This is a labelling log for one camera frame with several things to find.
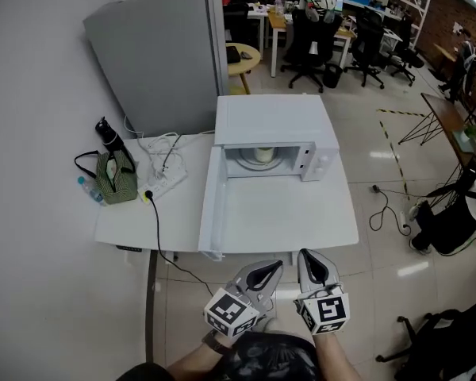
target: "white wall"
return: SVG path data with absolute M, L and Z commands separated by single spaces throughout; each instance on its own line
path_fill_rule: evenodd
M 112 380 L 144 359 L 147 253 L 92 241 L 73 158 L 122 133 L 82 19 L 109 0 L 0 0 L 0 380 Z

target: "yellow tape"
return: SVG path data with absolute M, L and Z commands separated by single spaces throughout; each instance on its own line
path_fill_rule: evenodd
M 404 192 L 407 195 L 407 199 L 410 200 L 409 198 L 409 192 L 407 191 L 407 181 L 404 178 L 404 172 L 402 171 L 402 167 L 400 166 L 400 162 L 398 162 L 398 156 L 395 150 L 393 149 L 393 144 L 390 140 L 390 136 L 388 135 L 388 132 L 386 131 L 386 127 L 382 124 L 382 121 L 379 120 L 379 124 L 381 125 L 382 132 L 384 133 L 384 136 L 388 140 L 388 144 L 390 145 L 391 152 L 393 153 L 393 157 L 395 158 L 395 161 L 397 162 L 398 170 L 400 172 L 400 177 L 402 178 L 402 183 L 404 184 Z
M 384 110 L 384 109 L 377 109 L 377 111 L 381 111 L 381 112 L 383 112 L 383 113 L 403 114 L 404 116 L 427 117 L 426 114 L 422 114 L 422 113 L 411 113 L 411 112 L 409 112 L 409 111 L 395 111 L 395 110 Z

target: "open microwave door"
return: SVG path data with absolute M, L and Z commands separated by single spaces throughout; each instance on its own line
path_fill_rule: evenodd
M 225 219 L 227 182 L 228 173 L 224 149 L 219 146 L 212 147 L 206 178 L 198 251 L 214 261 L 222 261 L 222 229 Z

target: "red brick wall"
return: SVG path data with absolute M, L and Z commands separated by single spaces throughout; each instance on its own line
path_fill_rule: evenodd
M 423 29 L 417 47 L 423 52 L 428 62 L 437 67 L 441 54 L 434 48 L 434 43 L 453 52 L 461 37 L 453 33 L 453 24 L 458 22 L 469 29 L 471 40 L 476 44 L 476 9 L 463 0 L 432 0 L 428 7 Z M 473 97 L 476 98 L 476 77 L 474 78 Z

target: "wristwatch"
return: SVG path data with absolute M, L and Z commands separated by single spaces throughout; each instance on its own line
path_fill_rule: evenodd
M 216 334 L 216 330 L 211 330 L 209 333 L 206 334 L 206 336 L 203 337 L 201 341 L 208 347 L 210 347 L 214 352 L 217 352 L 222 356 L 232 352 L 232 349 L 230 349 L 229 347 L 225 347 L 217 341 L 217 339 L 215 338 Z

